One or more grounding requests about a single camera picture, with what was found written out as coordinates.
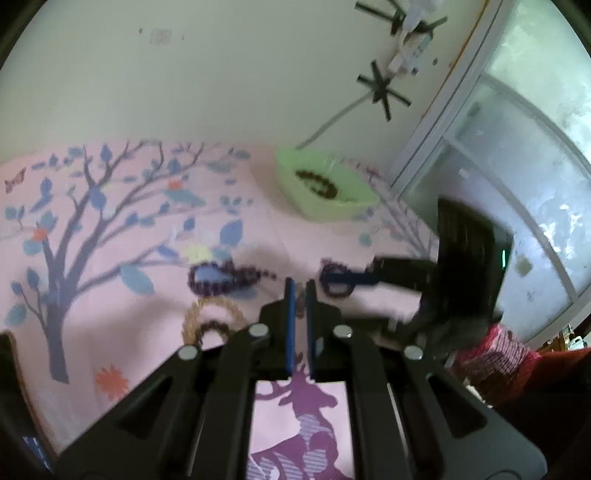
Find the metal screw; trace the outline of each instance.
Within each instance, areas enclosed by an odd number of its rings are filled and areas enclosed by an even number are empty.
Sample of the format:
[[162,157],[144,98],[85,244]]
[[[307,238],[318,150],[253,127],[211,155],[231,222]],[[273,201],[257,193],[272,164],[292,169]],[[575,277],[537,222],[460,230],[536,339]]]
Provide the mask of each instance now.
[[264,323],[255,323],[249,327],[248,333],[255,338],[262,338],[269,333],[269,327]]
[[337,338],[351,338],[353,329],[349,325],[337,325],[333,329],[333,333]]
[[198,353],[199,350],[197,350],[197,348],[193,345],[185,345],[184,347],[180,348],[177,355],[181,360],[188,362],[189,360],[197,358]]
[[423,358],[423,349],[416,345],[408,345],[404,349],[404,356],[409,360],[421,360]]

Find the white wall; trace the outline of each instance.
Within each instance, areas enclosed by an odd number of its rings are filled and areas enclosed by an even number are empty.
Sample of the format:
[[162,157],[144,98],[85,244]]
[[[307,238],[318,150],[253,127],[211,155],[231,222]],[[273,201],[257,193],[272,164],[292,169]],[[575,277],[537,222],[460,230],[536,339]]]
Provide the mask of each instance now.
[[[390,165],[449,72],[485,0],[446,0],[413,100],[362,105],[314,148]],[[385,0],[368,3],[386,11]],[[0,71],[0,160],[48,145],[158,137],[295,145],[363,94],[389,25],[355,0],[48,0]],[[170,43],[150,43],[153,28]],[[434,58],[439,59],[432,66]]]

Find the glass door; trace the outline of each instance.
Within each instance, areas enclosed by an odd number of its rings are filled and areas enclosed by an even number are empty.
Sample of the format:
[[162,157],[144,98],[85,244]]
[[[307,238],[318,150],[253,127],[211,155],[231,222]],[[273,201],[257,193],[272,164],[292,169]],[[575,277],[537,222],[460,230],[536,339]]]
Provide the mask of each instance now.
[[513,229],[503,321],[538,346],[591,313],[591,58],[550,0],[515,3],[448,124],[395,190],[433,228],[446,195]]

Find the orange flower print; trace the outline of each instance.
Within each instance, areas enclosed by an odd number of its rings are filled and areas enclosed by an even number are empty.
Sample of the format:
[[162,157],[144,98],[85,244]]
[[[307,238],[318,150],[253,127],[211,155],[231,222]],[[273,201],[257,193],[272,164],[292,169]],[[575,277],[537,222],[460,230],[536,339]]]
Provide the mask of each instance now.
[[49,235],[49,232],[47,230],[45,230],[44,228],[35,228],[33,230],[32,240],[34,242],[43,242],[43,240],[45,240],[47,238],[47,235]]
[[169,190],[182,190],[183,189],[183,182],[180,180],[171,180],[168,182],[168,189]]
[[113,365],[108,369],[101,368],[100,372],[95,375],[95,383],[111,401],[122,399],[129,391],[129,380],[123,376],[121,370]]

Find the brown bead bracelet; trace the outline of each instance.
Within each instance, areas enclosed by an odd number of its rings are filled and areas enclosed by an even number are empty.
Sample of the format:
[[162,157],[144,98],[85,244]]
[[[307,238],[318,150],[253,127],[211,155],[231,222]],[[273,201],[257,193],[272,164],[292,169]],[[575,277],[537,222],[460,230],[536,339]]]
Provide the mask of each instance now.
[[316,182],[319,185],[322,185],[323,189],[317,189],[314,187],[310,187],[310,190],[312,190],[312,192],[314,192],[319,197],[325,198],[327,200],[333,200],[334,198],[336,198],[336,195],[339,192],[334,183],[332,183],[326,177],[323,177],[322,175],[318,175],[317,173],[314,173],[313,171],[298,170],[298,171],[296,171],[295,174],[297,175],[298,178],[300,178],[302,180],[311,180],[313,182]]

